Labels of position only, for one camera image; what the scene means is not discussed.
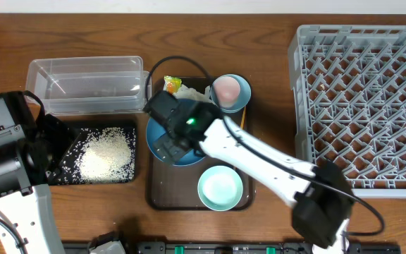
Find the brown serving tray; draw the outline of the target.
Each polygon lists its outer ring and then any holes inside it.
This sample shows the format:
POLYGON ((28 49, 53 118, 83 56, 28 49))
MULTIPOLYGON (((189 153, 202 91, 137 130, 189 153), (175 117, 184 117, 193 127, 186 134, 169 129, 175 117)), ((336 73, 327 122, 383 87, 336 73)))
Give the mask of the brown serving tray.
MULTIPOLYGON (((179 77, 183 84, 204 92, 210 85, 204 77, 179 77)), ((234 122, 240 125, 242 110, 229 115, 234 122)), ((249 123, 245 118, 244 130, 248 130, 249 123)), ((199 199, 197 184, 200 176, 210 167, 233 166, 211 157, 205 157, 201 162, 186 166, 175 167, 161 162, 154 155, 150 157, 147 201, 156 210, 209 210, 199 199)), ((240 202, 232 209, 235 211, 247 209, 254 200, 256 193, 254 180, 241 170, 235 170, 243 182, 243 195, 240 202)))

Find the mint green bowl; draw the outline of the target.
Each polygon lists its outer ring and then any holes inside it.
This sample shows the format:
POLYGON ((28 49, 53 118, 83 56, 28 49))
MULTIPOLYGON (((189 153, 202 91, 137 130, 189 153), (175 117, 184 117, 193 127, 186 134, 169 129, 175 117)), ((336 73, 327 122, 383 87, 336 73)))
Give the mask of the mint green bowl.
POLYGON ((227 166, 208 168, 199 178, 197 193, 210 210, 224 212, 233 209, 243 195, 240 175, 227 166))

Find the wooden chopstick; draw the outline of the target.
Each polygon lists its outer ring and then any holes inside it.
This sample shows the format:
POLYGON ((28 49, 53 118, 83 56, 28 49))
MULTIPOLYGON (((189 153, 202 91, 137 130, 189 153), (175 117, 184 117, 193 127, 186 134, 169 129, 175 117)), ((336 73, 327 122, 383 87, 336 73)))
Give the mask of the wooden chopstick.
POLYGON ((244 126, 245 126, 246 111, 247 111, 247 107, 244 107, 242 110, 242 118, 241 118, 241 122, 240 122, 241 129, 244 129, 244 126))

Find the pink plastic cup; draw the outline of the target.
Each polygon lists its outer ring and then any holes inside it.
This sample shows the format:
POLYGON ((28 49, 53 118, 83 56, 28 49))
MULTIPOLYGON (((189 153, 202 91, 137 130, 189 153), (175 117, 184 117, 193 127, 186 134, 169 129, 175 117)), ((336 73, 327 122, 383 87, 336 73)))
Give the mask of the pink plastic cup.
POLYGON ((219 105, 223 108, 232 107, 240 95, 239 82, 230 76, 217 78, 213 84, 214 92, 218 98, 219 105))

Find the light blue small bowl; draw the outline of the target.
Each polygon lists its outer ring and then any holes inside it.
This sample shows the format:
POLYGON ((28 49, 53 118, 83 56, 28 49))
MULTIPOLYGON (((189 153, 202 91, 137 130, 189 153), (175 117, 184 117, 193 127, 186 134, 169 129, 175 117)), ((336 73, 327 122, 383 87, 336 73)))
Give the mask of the light blue small bowl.
POLYGON ((247 106, 248 102, 250 101, 250 97, 252 95, 252 91, 251 91, 251 87, 250 84, 240 75, 236 75, 236 74, 225 74, 222 76, 230 76, 233 77, 234 79, 236 79, 239 84, 240 84, 240 95, 238 97, 237 102, 230 108, 223 108, 219 105, 218 102, 218 98, 214 92, 214 88, 213 88, 213 84, 212 83, 212 88, 210 89, 210 97, 211 99, 221 108, 221 110, 225 113, 229 113, 229 114, 233 114, 235 112, 240 111, 241 109, 243 109, 244 107, 247 106))

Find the crumpled white tissue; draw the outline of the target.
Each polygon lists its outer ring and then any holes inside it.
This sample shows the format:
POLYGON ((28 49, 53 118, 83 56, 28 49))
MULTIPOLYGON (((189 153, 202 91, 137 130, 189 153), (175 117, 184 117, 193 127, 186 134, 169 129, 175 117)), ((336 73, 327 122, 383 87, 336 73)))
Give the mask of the crumpled white tissue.
POLYGON ((210 99, 210 87, 206 86, 204 93, 196 91, 196 89, 181 85, 176 92, 173 93, 173 96, 177 99, 191 99, 198 102, 210 102, 213 101, 210 99))

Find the yellow green snack wrapper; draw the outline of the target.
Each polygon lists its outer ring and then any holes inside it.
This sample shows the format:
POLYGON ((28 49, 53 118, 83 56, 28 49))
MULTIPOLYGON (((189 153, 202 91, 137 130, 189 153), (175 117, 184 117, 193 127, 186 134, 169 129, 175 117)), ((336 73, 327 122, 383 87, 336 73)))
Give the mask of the yellow green snack wrapper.
POLYGON ((176 93, 182 85, 182 80, 177 77, 165 75, 164 76, 164 90, 168 93, 176 93))

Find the dark blue bowl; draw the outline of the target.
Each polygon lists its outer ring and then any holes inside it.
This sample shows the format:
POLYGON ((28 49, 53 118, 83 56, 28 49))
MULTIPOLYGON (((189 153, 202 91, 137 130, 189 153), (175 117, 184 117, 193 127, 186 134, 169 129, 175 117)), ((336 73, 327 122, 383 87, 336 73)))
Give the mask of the dark blue bowl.
POLYGON ((168 137, 166 130, 155 119, 150 117, 146 127, 146 141, 152 154, 161 162, 165 162, 175 167, 186 167, 201 162, 206 157, 204 153, 191 149, 177 162, 173 162, 171 159, 165 159, 165 154, 158 151, 154 146, 157 140, 164 136, 168 137))

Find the clear plastic bin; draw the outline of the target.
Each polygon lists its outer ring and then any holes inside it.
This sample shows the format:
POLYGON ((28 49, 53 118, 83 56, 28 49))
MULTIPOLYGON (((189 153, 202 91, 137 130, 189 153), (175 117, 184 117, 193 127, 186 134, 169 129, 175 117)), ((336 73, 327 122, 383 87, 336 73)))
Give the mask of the clear plastic bin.
POLYGON ((140 113, 152 96, 139 56, 36 59, 26 90, 54 116, 140 113))

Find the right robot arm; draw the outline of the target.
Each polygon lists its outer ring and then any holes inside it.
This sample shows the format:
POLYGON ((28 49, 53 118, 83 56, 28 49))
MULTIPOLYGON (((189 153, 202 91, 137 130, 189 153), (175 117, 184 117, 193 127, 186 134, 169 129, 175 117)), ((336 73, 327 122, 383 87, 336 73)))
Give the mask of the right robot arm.
POLYGON ((352 189, 332 162, 318 167, 256 139, 212 103, 149 101, 144 111, 165 129, 154 146, 168 163, 195 148, 231 164, 275 193, 292 209, 292 227, 313 253, 345 253, 352 189))

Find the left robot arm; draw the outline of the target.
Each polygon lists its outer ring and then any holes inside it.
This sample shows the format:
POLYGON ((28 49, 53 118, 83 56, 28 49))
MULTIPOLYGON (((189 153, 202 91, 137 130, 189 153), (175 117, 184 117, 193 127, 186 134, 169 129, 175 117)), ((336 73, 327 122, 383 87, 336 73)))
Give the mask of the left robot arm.
POLYGON ((6 253, 64 253, 50 184, 75 140, 61 120, 40 109, 32 92, 0 93, 0 242, 6 253))

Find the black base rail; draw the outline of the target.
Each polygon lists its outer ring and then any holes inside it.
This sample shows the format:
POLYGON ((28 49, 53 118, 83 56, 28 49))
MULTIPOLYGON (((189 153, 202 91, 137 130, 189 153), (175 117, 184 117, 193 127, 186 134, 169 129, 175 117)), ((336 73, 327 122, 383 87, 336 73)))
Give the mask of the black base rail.
MULTIPOLYGON (((130 253, 135 254, 292 254, 312 253, 309 243, 278 244, 222 244, 222 243, 164 243, 139 242, 130 253)), ((401 254, 400 246, 387 244, 351 243, 345 253, 349 254, 401 254)))

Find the grey dishwasher rack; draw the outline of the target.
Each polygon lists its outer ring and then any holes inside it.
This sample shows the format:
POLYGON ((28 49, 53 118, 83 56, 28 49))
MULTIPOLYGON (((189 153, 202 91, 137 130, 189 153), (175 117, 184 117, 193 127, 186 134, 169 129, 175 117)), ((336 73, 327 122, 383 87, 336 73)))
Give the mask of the grey dishwasher rack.
POLYGON ((301 25, 288 48, 299 159, 406 199, 406 25, 301 25))

